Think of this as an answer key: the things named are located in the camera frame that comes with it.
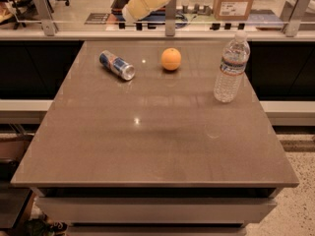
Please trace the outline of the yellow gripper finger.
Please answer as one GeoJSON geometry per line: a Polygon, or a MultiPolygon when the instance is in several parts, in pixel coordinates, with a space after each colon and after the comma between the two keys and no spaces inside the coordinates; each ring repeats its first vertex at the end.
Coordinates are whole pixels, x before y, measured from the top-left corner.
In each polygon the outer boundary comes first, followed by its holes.
{"type": "Polygon", "coordinates": [[[135,23],[148,16],[151,12],[165,6],[170,0],[129,0],[122,9],[126,23],[135,23]]]}

